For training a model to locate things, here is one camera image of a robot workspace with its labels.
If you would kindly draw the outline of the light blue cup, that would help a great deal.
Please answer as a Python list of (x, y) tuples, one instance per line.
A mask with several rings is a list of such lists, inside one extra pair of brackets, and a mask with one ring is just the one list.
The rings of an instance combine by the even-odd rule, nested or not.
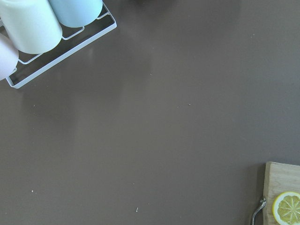
[(102, 0), (49, 0), (49, 3), (58, 21), (70, 28), (92, 23), (103, 8)]

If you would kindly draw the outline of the bamboo cutting board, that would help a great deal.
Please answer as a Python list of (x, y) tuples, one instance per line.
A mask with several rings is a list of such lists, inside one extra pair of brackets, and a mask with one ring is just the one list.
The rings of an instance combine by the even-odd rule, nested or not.
[(263, 209), (263, 223), (277, 225), (273, 217), (272, 205), (283, 192), (300, 192), (300, 167), (298, 165), (267, 162), (265, 167), (263, 196), (266, 205)]

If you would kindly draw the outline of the pale pink cup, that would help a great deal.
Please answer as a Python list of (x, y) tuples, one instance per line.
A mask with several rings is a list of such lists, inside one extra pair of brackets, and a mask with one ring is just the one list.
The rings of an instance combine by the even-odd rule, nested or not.
[(0, 80), (9, 77), (19, 59), (19, 52), (9, 38), (0, 35)]

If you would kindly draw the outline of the pale mint cup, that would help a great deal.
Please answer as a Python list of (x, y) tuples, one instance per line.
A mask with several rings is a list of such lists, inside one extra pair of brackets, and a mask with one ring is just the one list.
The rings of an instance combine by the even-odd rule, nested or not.
[(62, 39), (62, 28), (47, 0), (2, 0), (0, 18), (15, 47), (42, 54)]

